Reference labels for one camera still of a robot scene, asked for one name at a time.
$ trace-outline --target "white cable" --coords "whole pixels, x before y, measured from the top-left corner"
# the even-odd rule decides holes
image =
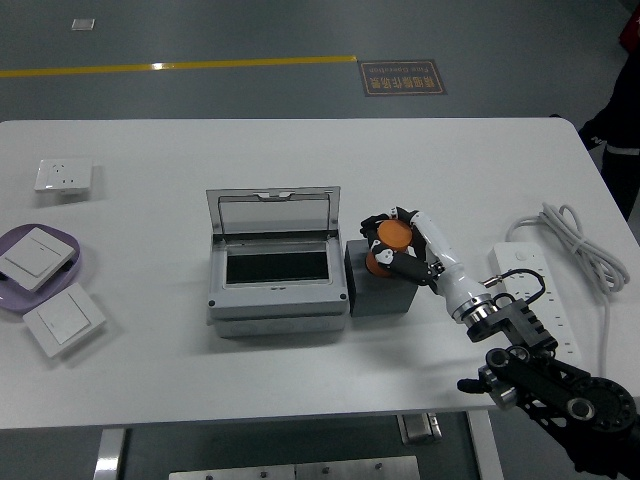
[[[565,210],[571,213],[575,225],[571,225],[563,215]],[[583,235],[580,219],[569,205],[556,209],[552,205],[543,203],[542,212],[538,216],[523,217],[511,224],[507,230],[507,242],[512,241],[513,232],[517,228],[531,225],[546,225],[556,234],[564,247],[576,258],[582,272],[604,304],[604,325],[600,341],[600,375],[604,377],[611,319],[609,295],[619,292],[625,284],[629,283],[629,272],[614,255]]]

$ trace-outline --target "table leg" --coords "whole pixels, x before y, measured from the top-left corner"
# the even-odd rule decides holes
[[[467,412],[471,441],[476,452],[476,463],[482,480],[504,480],[498,447],[493,436],[489,412],[473,410]]]
[[[117,480],[126,429],[105,428],[100,438],[98,461],[93,480]]]

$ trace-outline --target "person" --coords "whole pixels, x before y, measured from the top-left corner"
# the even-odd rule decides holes
[[[587,150],[606,142],[600,174],[629,220],[640,190],[640,47],[622,67],[607,106],[578,134]]]

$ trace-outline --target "wall switch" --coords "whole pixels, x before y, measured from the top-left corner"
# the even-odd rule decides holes
[[[93,332],[105,317],[79,283],[22,317],[49,357],[55,357]]]
[[[36,227],[0,256],[0,272],[34,292],[74,253],[73,247]]]
[[[93,162],[88,158],[40,161],[35,190],[63,195],[84,193],[91,188]]]

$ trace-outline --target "gray box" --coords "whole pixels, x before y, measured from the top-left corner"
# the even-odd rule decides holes
[[[399,278],[372,275],[365,266],[369,253],[366,240],[347,242],[345,267],[352,317],[389,315],[409,311],[418,286]]]
[[[344,328],[340,187],[207,190],[207,199],[207,324],[223,337]]]

